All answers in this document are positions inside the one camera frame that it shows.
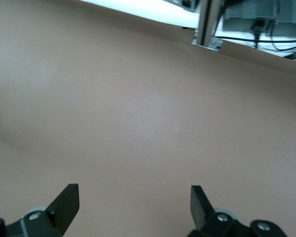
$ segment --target beige table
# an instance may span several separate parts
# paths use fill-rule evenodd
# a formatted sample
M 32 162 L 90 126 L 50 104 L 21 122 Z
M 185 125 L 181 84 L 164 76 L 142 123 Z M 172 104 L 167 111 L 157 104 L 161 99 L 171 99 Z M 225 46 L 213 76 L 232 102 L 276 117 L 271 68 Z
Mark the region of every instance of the beige table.
M 202 185 L 243 224 L 296 237 L 296 75 L 192 35 L 78 1 L 0 0 L 0 216 L 79 183 L 66 237 L 185 237 Z

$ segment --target screw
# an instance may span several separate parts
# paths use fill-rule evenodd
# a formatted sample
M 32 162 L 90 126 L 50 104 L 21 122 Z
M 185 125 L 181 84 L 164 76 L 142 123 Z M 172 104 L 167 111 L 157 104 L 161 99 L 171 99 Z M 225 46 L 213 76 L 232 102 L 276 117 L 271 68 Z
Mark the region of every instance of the screw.
M 228 220 L 228 217 L 225 214 L 218 214 L 217 218 L 222 222 Z
M 29 220 L 35 220 L 40 216 L 40 212 L 36 212 L 29 217 Z
M 259 222 L 258 227 L 263 231 L 269 231 L 271 229 L 265 222 Z

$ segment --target silver bolt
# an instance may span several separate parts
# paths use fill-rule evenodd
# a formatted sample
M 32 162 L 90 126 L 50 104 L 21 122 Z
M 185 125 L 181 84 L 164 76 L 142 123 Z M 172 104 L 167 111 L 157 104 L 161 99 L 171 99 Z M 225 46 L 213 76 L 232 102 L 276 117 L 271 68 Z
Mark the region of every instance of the silver bolt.
M 36 213 L 30 215 L 29 220 L 35 220 L 39 216 L 40 216 L 40 212 L 36 212 Z
M 228 217 L 225 214 L 218 214 L 217 218 L 223 222 L 228 220 Z
M 265 222 L 259 222 L 258 227 L 263 231 L 269 231 L 271 229 Z

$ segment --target black metal bracket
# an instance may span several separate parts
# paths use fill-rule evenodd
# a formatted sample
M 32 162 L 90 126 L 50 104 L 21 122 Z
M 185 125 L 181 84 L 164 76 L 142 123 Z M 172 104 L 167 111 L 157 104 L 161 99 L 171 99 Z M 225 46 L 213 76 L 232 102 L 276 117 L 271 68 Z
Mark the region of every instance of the black metal bracket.
M 0 237 L 61 237 L 78 210 L 78 184 L 69 184 L 44 211 L 31 212 L 8 226 L 0 218 Z
M 190 208 L 196 230 L 188 237 L 287 237 L 272 222 L 255 220 L 246 227 L 226 213 L 215 212 L 201 186 L 192 186 Z

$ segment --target black cable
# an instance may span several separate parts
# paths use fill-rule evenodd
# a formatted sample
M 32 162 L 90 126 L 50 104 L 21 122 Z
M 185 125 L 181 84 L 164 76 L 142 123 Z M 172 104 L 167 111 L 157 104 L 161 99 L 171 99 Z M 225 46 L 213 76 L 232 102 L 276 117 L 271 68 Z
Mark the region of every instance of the black cable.
M 226 40 L 240 40 L 246 42 L 257 42 L 254 39 L 242 39 L 242 38 L 234 38 L 234 37 L 225 37 L 225 36 L 214 36 L 219 39 L 226 39 Z M 296 40 L 258 40 L 258 43 L 296 43 Z

